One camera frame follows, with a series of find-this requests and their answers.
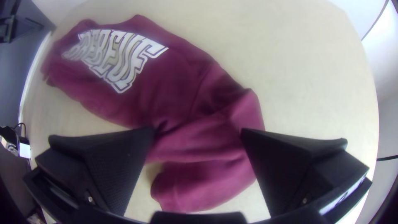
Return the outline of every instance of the dark floor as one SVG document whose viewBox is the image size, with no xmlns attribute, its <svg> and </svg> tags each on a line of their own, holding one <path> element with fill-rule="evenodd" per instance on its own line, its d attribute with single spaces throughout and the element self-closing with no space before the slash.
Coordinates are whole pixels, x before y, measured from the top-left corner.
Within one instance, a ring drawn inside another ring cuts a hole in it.
<svg viewBox="0 0 398 224">
<path fill-rule="evenodd" d="M 17 15 L 43 24 L 44 29 L 10 44 L 0 44 L 0 126 L 13 127 L 18 123 L 19 103 L 30 65 L 41 41 L 54 28 L 31 0 L 21 1 Z M 24 158 L 12 155 L 0 145 L 1 180 L 24 216 L 34 208 L 33 199 L 22 181 L 27 169 Z"/>
</svg>

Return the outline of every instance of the black cable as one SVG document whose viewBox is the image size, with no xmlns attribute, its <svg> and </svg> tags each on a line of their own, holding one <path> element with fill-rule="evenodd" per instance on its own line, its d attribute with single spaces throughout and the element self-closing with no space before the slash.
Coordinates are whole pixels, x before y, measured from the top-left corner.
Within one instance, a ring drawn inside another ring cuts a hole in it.
<svg viewBox="0 0 398 224">
<path fill-rule="evenodd" d="M 383 158 L 377 158 L 376 161 L 386 161 L 386 160 L 392 160 L 398 158 L 398 155 L 395 156 L 388 156 L 388 157 L 383 157 Z"/>
<path fill-rule="evenodd" d="M 17 127 L 19 127 L 20 125 L 23 125 L 23 126 L 24 126 L 24 136 L 26 137 L 26 124 L 25 124 L 25 123 L 19 123 L 19 124 L 17 124 L 15 127 L 13 127 L 12 129 L 14 129 L 14 131 L 15 131 L 15 129 L 16 129 Z"/>
</svg>

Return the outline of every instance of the textured black surface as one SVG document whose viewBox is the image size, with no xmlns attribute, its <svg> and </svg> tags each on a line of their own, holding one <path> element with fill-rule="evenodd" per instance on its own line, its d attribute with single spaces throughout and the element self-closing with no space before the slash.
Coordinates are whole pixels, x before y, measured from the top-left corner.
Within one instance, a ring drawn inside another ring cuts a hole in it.
<svg viewBox="0 0 398 224">
<path fill-rule="evenodd" d="M 49 143 L 53 150 L 84 160 L 109 210 L 123 216 L 153 134 L 152 128 L 142 128 L 83 137 L 50 136 Z"/>
<path fill-rule="evenodd" d="M 299 204 L 302 199 L 295 195 L 316 160 L 347 145 L 345 139 L 307 139 L 251 129 L 243 129 L 241 138 L 271 217 L 285 213 L 292 203 Z"/>
</svg>

